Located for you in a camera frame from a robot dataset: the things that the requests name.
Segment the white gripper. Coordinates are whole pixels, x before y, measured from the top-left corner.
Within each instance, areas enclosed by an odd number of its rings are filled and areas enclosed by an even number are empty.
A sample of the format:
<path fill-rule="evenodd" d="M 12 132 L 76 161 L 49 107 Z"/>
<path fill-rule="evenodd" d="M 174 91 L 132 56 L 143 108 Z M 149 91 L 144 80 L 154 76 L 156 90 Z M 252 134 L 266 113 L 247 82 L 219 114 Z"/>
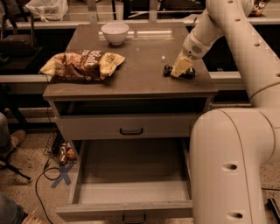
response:
<path fill-rule="evenodd" d="M 186 57 L 180 57 L 176 59 L 171 70 L 171 76 L 178 78 L 180 75 L 184 74 L 189 68 L 193 66 L 191 60 L 202 59 L 210 50 L 210 48 L 210 45 L 202 43 L 191 31 L 183 43 L 183 54 Z"/>

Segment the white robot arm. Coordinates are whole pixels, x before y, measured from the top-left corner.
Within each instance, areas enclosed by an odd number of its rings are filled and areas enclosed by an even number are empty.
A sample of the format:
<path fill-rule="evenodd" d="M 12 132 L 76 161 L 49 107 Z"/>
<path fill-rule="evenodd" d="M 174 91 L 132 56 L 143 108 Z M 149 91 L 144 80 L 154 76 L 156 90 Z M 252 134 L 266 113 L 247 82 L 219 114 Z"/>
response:
<path fill-rule="evenodd" d="M 224 37 L 251 103 L 210 110 L 192 127 L 194 224 L 267 224 L 260 166 L 280 158 L 280 59 L 248 21 L 252 6 L 253 0 L 206 0 L 171 71 L 185 73 Z"/>

